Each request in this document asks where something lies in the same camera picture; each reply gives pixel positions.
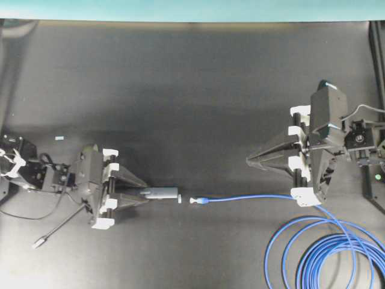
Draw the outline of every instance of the blue ethernet cable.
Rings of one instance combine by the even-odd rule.
[[[198,204],[208,204],[211,202],[228,202],[232,200],[244,200],[244,199],[258,199],[258,198],[270,198],[270,199],[286,199],[286,200],[294,200],[291,196],[281,195],[281,194],[251,194],[245,196],[234,196],[234,197],[221,197],[221,198],[211,198],[211,197],[198,197],[191,198],[190,203],[198,203]],[[300,263],[298,265],[298,270],[295,275],[295,285],[297,289],[319,289],[320,288],[320,275],[321,269],[327,260],[328,257],[341,252],[341,251],[351,251],[353,257],[353,269],[352,274],[347,285],[347,289],[351,288],[356,277],[357,273],[357,264],[356,264],[356,253],[360,253],[367,257],[371,270],[371,281],[369,284],[369,288],[373,288],[374,282],[374,264],[379,269],[379,272],[385,277],[385,245],[373,234],[365,230],[351,222],[346,222],[342,220],[338,220],[335,218],[332,213],[327,211],[325,208],[321,206],[315,206],[317,209],[325,213],[328,218],[324,217],[300,217],[294,220],[291,220],[285,226],[280,228],[271,238],[264,259],[264,274],[268,288],[272,289],[272,285],[270,282],[270,276],[268,273],[268,260],[270,255],[270,250],[279,237],[279,235],[284,232],[288,227],[304,222],[304,221],[315,221],[309,225],[306,225],[304,228],[299,230],[294,236],[289,240],[289,243],[286,245],[285,250],[282,256],[282,276],[283,282],[285,283],[285,287],[290,289],[288,283],[288,277],[286,273],[286,262],[289,249],[295,242],[295,240],[306,232],[308,229],[323,225],[323,224],[332,224],[342,231],[343,234],[333,234],[327,235],[319,239],[316,243],[311,245],[306,253],[302,256]],[[354,228],[362,233],[364,233],[367,237],[369,237],[373,242],[365,240],[364,238],[358,237],[350,228]]]

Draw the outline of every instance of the white plastic mount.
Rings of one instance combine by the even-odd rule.
[[[107,230],[115,225],[115,220],[110,218],[96,218],[93,229]]]
[[[26,161],[20,156],[19,152],[15,149],[13,149],[13,151],[14,151],[14,158],[13,160],[11,160],[6,156],[5,151],[3,149],[0,150],[0,157],[5,157],[9,162],[15,164],[9,172],[2,173],[1,176],[17,178],[19,176],[18,174],[19,169],[26,165]]]
[[[100,207],[99,212],[101,214],[107,212],[107,209],[116,209],[118,207],[118,200],[117,199],[111,199],[109,195],[106,195],[105,199],[103,200],[103,205]]]
[[[306,126],[310,125],[310,105],[291,107],[290,115],[293,116],[295,113],[299,113],[301,115],[301,122],[304,122]]]
[[[119,151],[117,149],[103,149],[104,161],[108,160],[112,155],[114,155],[115,157],[119,156]]]
[[[303,178],[306,178],[308,182],[311,180],[311,174],[309,165],[306,163],[306,158],[303,153],[300,152],[300,155],[294,155],[289,157],[289,168],[294,172],[295,169],[301,170],[301,175]]]
[[[313,188],[292,188],[290,194],[300,207],[311,207],[321,204],[314,194]]]

